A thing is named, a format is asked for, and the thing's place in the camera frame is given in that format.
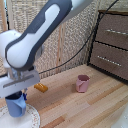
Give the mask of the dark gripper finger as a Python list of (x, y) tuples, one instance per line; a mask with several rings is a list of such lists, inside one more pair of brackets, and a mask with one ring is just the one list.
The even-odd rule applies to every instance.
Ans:
[(27, 100), (27, 90), (24, 89), (23, 91), (23, 97), (24, 97), (24, 100), (26, 101)]

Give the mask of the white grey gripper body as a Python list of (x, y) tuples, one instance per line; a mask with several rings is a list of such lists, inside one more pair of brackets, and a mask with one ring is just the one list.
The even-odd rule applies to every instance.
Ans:
[(35, 69), (31, 71), (25, 71), (24, 77), (19, 80), (13, 80), (8, 76), (2, 77), (0, 78), (0, 98), (12, 95), (39, 82), (40, 77)]

